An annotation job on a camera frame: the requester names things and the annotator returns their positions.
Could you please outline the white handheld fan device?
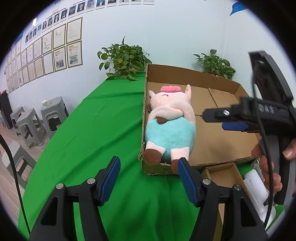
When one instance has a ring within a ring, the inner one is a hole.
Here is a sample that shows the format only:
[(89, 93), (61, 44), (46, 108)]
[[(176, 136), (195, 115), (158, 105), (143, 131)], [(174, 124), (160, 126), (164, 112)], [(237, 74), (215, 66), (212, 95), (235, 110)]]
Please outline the white handheld fan device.
[(260, 220), (264, 223), (268, 211), (268, 204), (265, 203), (269, 198), (269, 191), (266, 189), (262, 179), (255, 169), (252, 169), (244, 175), (243, 182), (251, 203)]

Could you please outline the pink pig plush toy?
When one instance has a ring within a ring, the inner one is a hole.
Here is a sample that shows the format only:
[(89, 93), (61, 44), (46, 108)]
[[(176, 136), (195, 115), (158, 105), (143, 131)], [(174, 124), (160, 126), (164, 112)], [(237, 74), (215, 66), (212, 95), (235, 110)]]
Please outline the pink pig plush toy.
[(188, 84), (162, 86), (159, 93), (149, 90), (150, 113), (144, 134), (143, 159), (149, 166), (169, 164), (178, 173), (178, 160), (189, 156), (196, 138), (196, 118), (191, 106), (192, 90)]

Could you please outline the narrow cardboard insert box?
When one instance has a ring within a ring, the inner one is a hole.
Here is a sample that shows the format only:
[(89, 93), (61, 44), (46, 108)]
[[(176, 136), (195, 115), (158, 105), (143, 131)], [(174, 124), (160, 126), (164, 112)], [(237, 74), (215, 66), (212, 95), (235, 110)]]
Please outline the narrow cardboard insert box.
[[(222, 187), (232, 188), (235, 184), (239, 184), (246, 190), (243, 178), (234, 162), (221, 165), (206, 167), (201, 173), (203, 178), (208, 178), (216, 185)], [(219, 212), (217, 216), (216, 230), (213, 240), (219, 241), (222, 235), (223, 221), (224, 221), (225, 204), (219, 204)]]

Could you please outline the green white medicine box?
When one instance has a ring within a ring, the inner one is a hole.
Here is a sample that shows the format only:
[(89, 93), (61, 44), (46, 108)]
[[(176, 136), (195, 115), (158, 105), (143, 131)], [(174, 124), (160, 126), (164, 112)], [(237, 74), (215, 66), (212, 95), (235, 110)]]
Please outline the green white medicine box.
[(265, 178), (264, 178), (264, 176), (262, 174), (262, 170), (260, 169), (260, 166), (259, 166), (259, 158), (256, 158), (255, 160), (253, 160), (250, 164), (250, 167), (257, 172), (257, 174), (259, 175), (262, 182), (265, 182)]

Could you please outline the large cardboard tray box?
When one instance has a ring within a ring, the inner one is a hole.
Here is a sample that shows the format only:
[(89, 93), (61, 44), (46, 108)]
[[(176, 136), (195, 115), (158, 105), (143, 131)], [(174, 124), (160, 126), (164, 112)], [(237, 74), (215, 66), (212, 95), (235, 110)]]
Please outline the large cardboard tray box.
[(149, 166), (143, 157), (146, 148), (145, 131), (151, 112), (149, 91), (158, 93), (162, 86), (175, 85), (185, 91), (191, 86), (191, 105), (196, 119), (196, 138), (189, 164), (194, 169), (235, 162), (242, 164), (253, 161), (251, 151), (260, 136), (254, 131), (227, 131), (223, 123), (230, 120), (231, 106), (248, 97), (241, 84), (221, 76), (214, 76), (197, 70), (148, 64), (145, 70), (144, 102), (142, 108), (142, 143), (138, 159), (142, 171), (148, 175), (171, 175), (171, 165), (161, 161)]

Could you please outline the right potted green plant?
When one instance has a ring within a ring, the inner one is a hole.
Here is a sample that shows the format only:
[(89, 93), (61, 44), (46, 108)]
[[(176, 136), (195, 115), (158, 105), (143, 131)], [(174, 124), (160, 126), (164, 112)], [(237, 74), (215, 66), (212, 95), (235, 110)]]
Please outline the right potted green plant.
[(196, 60), (200, 63), (204, 73), (221, 76), (232, 80), (236, 70), (231, 66), (227, 59), (221, 58), (217, 55), (216, 49), (211, 49), (208, 54), (193, 54)]

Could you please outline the potted green plant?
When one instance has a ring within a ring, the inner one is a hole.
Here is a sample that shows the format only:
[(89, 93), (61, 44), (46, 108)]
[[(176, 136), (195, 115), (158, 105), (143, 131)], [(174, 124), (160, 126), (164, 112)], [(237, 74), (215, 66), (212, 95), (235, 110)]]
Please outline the potted green plant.
[(98, 68), (106, 71), (108, 80), (137, 81), (138, 73), (145, 72), (146, 66), (152, 63), (149, 53), (140, 45), (128, 45), (124, 40), (120, 44), (101, 48), (97, 57), (101, 61)]
[(221, 76), (232, 80), (236, 70), (231, 66), (227, 59), (221, 58), (217, 55), (216, 49), (211, 49), (208, 54), (193, 54), (196, 60), (200, 63), (204, 73)]

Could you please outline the grey plastic stool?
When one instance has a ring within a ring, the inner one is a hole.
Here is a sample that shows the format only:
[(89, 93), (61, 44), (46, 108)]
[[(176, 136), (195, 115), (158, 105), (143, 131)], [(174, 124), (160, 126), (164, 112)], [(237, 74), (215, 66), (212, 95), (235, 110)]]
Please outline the grey plastic stool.
[(62, 97), (58, 96), (42, 102), (41, 115), (46, 132), (51, 139), (69, 113)]
[(46, 130), (34, 108), (23, 112), (16, 123), (28, 149), (32, 144), (43, 145)]
[(10, 114), (10, 117), (11, 117), (11, 121), (13, 123), (13, 128), (16, 132), (16, 135), (20, 135), (21, 132), (20, 132), (20, 128), (18, 127), (17, 125), (17, 121), (19, 119), (19, 117), (22, 115), (22, 113), (24, 112), (25, 110), (23, 109), (22, 106), (16, 108), (11, 114)]
[[(11, 151), (13, 162), (15, 167), (18, 166), (18, 164), (23, 160), (23, 164), (19, 170), (16, 170), (16, 176), (18, 178), (18, 184), (21, 185), (24, 189), (27, 186), (27, 181), (25, 181), (22, 178), (23, 171), (27, 166), (30, 166), (32, 169), (34, 169), (36, 165), (36, 161), (30, 156), (30, 154), (16, 141), (12, 141), (9, 144), (9, 149)], [(7, 153), (4, 153), (2, 155), (2, 163), (6, 167), (6, 169), (9, 171), (12, 177), (14, 177), (13, 170), (12, 170), (12, 164), (10, 163), (9, 157)]]

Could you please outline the left potted green plant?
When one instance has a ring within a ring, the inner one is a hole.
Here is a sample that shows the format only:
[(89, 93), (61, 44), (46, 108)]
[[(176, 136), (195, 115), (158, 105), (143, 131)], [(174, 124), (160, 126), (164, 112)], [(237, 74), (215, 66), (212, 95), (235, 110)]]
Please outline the left potted green plant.
[(97, 57), (101, 61), (98, 68), (106, 71), (108, 80), (137, 81), (138, 73), (145, 72), (146, 66), (152, 63), (149, 53), (140, 45), (128, 45), (124, 40), (120, 44), (101, 48)]

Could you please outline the green tablecloth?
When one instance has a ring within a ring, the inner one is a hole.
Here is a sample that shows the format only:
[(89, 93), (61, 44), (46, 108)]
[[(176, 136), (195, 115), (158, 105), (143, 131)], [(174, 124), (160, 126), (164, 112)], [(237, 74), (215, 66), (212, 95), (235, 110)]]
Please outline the green tablecloth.
[(220, 123), (206, 123), (207, 108), (222, 108), (246, 94), (242, 86), (195, 70), (150, 65), (137, 81), (106, 80), (91, 92), (49, 141), (25, 189), (25, 212), (18, 228), (24, 236), (58, 183), (80, 184), (107, 166), (113, 156), (121, 171), (109, 201), (100, 214), (110, 240), (188, 240), (198, 210), (188, 201), (180, 178), (161, 166), (145, 173), (138, 159), (142, 147), (142, 113), (148, 89), (163, 85), (192, 87), (191, 103), (197, 119), (197, 139), (190, 163), (200, 168), (211, 163), (250, 160), (259, 136), (225, 131)]

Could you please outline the black cabinet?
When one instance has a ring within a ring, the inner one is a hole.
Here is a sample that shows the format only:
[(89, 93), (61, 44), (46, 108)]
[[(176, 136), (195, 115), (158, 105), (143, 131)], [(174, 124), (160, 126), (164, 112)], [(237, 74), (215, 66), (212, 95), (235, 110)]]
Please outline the black cabinet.
[(1, 104), (1, 114), (4, 119), (4, 122), (7, 126), (7, 128), (9, 130), (11, 130), (13, 128), (13, 123), (12, 123), (11, 117), (10, 117), (10, 115), (12, 113), (12, 109), (11, 109), (8, 93), (6, 90), (1, 92), (0, 104)]

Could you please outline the framed certificates on wall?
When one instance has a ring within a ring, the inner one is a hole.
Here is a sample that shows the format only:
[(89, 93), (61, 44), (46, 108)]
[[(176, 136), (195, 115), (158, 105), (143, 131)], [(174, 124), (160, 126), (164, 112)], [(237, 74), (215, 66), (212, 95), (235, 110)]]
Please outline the framed certificates on wall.
[(6, 92), (47, 75), (81, 66), (83, 18), (67, 21), (56, 14), (14, 44), (4, 59)]

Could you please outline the portrait photo row on wall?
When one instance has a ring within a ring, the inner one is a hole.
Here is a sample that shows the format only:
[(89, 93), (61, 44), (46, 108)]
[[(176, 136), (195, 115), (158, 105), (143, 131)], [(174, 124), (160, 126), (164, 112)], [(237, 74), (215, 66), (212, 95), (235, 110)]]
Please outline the portrait photo row on wall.
[(75, 16), (113, 6), (153, 5), (155, 1), (54, 1), (33, 19), (25, 30), (23, 43), (30, 44), (36, 37)]

